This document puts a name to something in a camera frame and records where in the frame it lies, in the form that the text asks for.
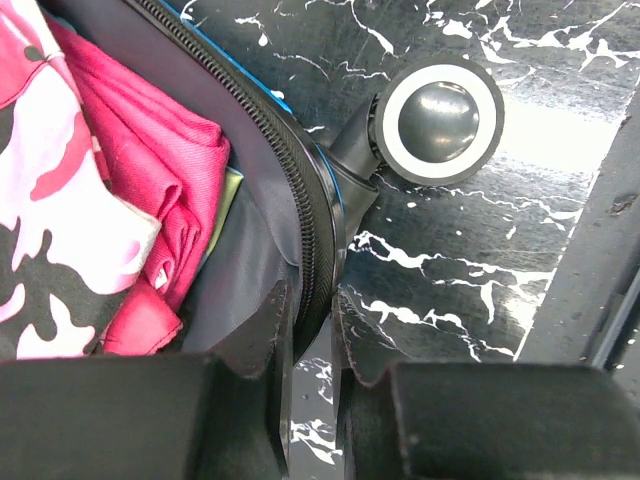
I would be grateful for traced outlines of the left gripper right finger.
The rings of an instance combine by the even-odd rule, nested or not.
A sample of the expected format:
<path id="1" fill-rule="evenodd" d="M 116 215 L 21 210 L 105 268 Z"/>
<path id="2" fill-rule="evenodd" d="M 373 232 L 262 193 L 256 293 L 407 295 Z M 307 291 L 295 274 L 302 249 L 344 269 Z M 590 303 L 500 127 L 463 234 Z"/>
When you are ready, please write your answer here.
<path id="1" fill-rule="evenodd" d="M 336 443 L 348 479 L 635 479 L 639 414 L 582 365 L 424 362 L 345 294 L 332 306 Z"/>

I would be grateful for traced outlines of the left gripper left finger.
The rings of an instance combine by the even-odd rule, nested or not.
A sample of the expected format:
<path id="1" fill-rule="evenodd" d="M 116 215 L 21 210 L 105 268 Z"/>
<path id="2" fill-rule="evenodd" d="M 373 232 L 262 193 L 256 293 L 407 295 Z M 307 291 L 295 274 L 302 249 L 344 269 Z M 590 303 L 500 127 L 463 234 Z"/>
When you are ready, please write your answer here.
<path id="1" fill-rule="evenodd" d="M 294 293 L 199 354 L 5 362 L 5 479 L 283 479 Z"/>

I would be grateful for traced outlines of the blue hard-shell suitcase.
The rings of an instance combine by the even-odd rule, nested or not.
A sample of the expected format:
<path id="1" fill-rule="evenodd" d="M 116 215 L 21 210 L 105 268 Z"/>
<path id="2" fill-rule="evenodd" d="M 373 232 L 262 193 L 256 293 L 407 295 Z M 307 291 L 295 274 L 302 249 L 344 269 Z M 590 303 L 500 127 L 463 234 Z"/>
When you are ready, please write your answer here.
<path id="1" fill-rule="evenodd" d="M 222 238 L 187 298 L 176 346 L 213 348 L 284 278 L 294 287 L 293 355 L 329 314 L 349 244 L 378 196 L 381 164 L 407 181 L 468 179 L 496 151 L 505 105 L 477 63 L 435 56 L 366 99 L 329 146 L 165 1 L 48 1 L 46 10 L 182 106 L 217 123 L 243 177 Z"/>

